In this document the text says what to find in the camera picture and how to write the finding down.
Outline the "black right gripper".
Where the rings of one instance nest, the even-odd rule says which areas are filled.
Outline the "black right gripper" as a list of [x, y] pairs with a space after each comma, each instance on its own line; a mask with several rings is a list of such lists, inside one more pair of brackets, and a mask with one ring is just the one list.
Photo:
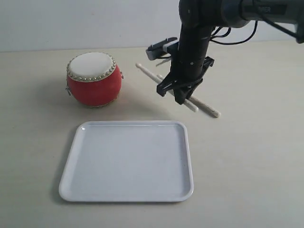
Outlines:
[[198, 40], [181, 38], [178, 43], [168, 47], [171, 67], [168, 75], [157, 85], [161, 96], [173, 90], [175, 102], [182, 105], [203, 82], [208, 68], [214, 65], [214, 59], [206, 56], [210, 37]]

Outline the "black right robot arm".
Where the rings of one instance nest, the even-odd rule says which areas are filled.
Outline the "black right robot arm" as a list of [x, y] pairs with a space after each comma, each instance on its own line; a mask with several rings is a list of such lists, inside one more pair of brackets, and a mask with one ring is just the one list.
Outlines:
[[216, 27], [242, 28], [250, 21], [263, 21], [304, 41], [302, 0], [181, 0], [181, 31], [178, 46], [171, 53], [168, 75], [156, 87], [159, 95], [172, 90], [175, 101], [183, 104], [203, 81], [214, 60], [206, 56]]

